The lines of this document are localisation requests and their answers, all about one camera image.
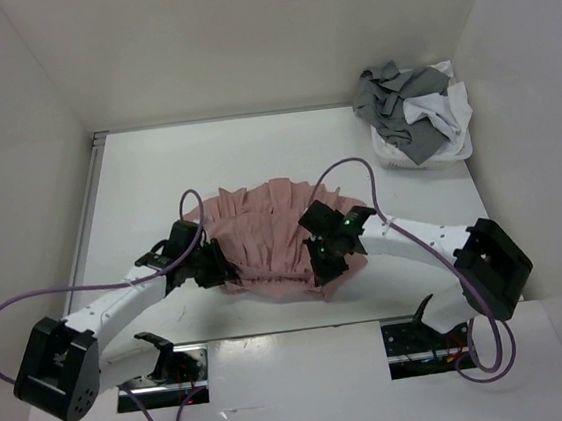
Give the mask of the pink pleated skirt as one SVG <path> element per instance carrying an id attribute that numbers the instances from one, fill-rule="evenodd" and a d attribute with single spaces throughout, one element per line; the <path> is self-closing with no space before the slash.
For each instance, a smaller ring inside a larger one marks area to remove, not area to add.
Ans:
<path id="1" fill-rule="evenodd" d="M 316 284 L 303 243 L 309 233 L 298 224 L 312 194 L 342 213 L 364 204 L 343 196 L 339 188 L 329 191 L 324 185 L 315 188 L 279 178 L 251 189 L 222 188 L 201 207 L 185 213 L 183 219 L 203 222 L 207 236 L 218 240 L 224 257 L 237 269 L 239 278 L 223 284 L 223 293 L 248 291 L 275 302 L 305 295 L 324 301 L 367 266 L 365 256 L 347 256 L 348 269 L 342 276 L 323 286 Z"/>

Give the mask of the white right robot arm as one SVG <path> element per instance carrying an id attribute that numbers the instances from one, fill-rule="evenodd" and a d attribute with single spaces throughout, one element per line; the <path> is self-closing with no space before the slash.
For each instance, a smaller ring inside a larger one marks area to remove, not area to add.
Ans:
<path id="1" fill-rule="evenodd" d="M 314 280 L 331 283 L 349 271 L 354 255 L 392 256 L 448 269 L 456 284 L 429 295 L 415 312 L 413 337 L 426 349 L 438 347 L 448 332 L 483 315 L 512 319 L 533 264 L 498 223 L 479 218 L 472 226 L 432 225 L 383 218 L 371 207 L 354 206 L 346 214 L 313 202 L 298 224 Z"/>

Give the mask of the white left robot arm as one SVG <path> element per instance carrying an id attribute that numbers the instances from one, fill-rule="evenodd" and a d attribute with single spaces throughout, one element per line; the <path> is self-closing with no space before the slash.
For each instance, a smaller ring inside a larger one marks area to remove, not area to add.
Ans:
<path id="1" fill-rule="evenodd" d="M 134 319 L 192 279 L 201 288 L 239 277 L 216 239 L 205 229 L 176 221 L 170 235 L 140 256 L 118 287 L 61 320 L 43 318 L 31 330 L 14 381 L 17 399 L 61 421 L 80 421 L 97 396 L 140 376 L 166 383 L 180 355 L 173 342 L 148 331 L 134 335 L 135 348 L 109 356 L 107 345 Z"/>

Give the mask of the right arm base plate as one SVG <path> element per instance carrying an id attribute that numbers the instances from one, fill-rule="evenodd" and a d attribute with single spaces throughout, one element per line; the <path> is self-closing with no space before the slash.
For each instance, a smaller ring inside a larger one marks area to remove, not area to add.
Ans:
<path id="1" fill-rule="evenodd" d="M 475 368 L 467 347 L 467 325 L 461 323 L 447 334 L 408 320 L 382 322 L 380 333 L 392 380 L 443 374 L 455 364 Z"/>

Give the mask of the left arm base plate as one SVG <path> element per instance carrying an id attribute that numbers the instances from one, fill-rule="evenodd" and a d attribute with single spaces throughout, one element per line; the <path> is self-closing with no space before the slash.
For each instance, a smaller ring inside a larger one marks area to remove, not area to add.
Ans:
<path id="1" fill-rule="evenodd" d="M 177 408 L 193 393 L 189 405 L 209 402 L 208 345 L 183 344 L 175 348 L 174 360 L 161 377 L 153 373 L 127 381 L 133 395 L 148 410 Z"/>

